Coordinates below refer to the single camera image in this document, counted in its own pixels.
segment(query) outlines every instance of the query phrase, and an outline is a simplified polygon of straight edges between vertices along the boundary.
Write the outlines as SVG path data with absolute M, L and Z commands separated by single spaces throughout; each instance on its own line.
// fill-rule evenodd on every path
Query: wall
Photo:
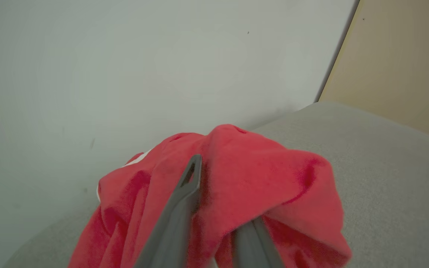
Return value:
M 429 134 L 429 1 L 361 0 L 320 100 Z
M 0 266 L 178 132 L 315 100 L 354 0 L 0 0 Z

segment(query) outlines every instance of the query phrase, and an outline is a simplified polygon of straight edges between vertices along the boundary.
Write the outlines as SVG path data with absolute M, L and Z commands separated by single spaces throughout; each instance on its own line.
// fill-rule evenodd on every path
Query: gray surface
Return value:
M 344 206 L 348 267 L 429 267 L 429 136 L 334 103 L 255 130 L 332 163 Z M 5 267 L 64 267 L 93 208 L 19 249 Z

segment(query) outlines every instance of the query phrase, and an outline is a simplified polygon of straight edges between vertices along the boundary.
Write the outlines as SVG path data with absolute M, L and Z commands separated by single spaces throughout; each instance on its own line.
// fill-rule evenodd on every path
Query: red fabric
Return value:
M 288 268 L 341 267 L 350 259 L 328 161 L 221 125 L 207 136 L 169 137 L 145 159 L 103 177 L 101 204 L 69 267 L 131 268 L 194 154 L 202 155 L 203 165 L 189 268 L 204 267 L 214 255 L 220 268 L 232 267 L 230 232 L 259 215 Z

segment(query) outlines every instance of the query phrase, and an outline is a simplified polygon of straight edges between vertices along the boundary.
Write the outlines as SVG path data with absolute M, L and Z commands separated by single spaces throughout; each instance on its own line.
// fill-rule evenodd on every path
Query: beige door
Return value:
M 429 0 L 361 0 L 326 100 L 429 134 Z

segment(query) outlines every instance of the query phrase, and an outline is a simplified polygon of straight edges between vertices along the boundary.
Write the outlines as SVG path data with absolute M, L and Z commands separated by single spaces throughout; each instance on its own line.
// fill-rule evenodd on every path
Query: wooden panel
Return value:
M 320 101 L 429 134 L 429 1 L 361 0 Z

